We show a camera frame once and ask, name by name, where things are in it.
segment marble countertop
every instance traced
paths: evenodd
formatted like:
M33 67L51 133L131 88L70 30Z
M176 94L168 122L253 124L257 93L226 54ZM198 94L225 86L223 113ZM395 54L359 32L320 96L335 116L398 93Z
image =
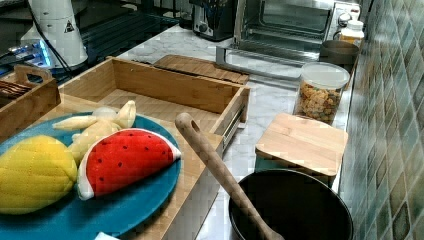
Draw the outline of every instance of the marble countertop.
M215 61L216 46L225 47L230 43L230 39L210 42L199 38L192 31L174 26L118 57L154 63L168 54L178 54ZM245 63L264 67L250 59L246 59ZM296 98L295 89L287 88L272 79L251 77L247 85L251 88L247 123L243 128L237 129L223 156L226 166L237 181L254 172L255 144L278 113L292 113ZM350 92L347 90L343 93L341 106L333 123L333 126L340 129L346 128ZM339 175L332 187L335 192L338 191ZM197 240L238 239L228 217L228 201L229 195L221 187Z

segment wooden cutting board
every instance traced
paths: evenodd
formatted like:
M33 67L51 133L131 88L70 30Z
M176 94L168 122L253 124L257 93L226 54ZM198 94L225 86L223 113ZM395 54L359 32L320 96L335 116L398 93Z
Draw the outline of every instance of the wooden cutting board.
M278 114L256 144L256 154L282 165L297 165L335 176L348 134L325 123Z
M245 85L249 80L249 75L222 69L215 62L180 55L166 55L155 62L153 66L190 75L229 81L241 85Z

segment cereal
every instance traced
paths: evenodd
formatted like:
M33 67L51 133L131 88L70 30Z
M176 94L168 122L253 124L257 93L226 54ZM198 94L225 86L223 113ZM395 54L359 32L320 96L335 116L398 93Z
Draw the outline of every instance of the cereal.
M331 124L341 99L342 88L319 89L302 81L296 102L295 114Z

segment white appliance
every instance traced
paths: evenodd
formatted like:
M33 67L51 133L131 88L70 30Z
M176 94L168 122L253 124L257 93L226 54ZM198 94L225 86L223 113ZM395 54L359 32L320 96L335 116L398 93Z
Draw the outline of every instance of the white appliance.
M71 0L28 0L28 2L33 12L34 24L21 38L21 44L29 44L40 49L43 56L27 63L46 69L66 70L74 70L84 64L88 56L76 26ZM44 41L39 30L48 42Z

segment blue plate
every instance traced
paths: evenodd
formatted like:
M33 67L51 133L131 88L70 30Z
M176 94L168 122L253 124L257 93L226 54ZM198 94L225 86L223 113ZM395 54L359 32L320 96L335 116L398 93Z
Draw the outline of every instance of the blue plate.
M54 130L52 124L70 116L90 114L63 116L26 129L1 144L0 154L25 138L41 134L69 146L72 135L81 131ZM178 147L167 130L149 119L137 116L133 127L159 133ZM99 232L119 236L148 219L165 203L177 184L180 168L181 161L177 160L158 174L97 199L82 201L74 188L58 202L36 212L0 214L0 238L93 240Z

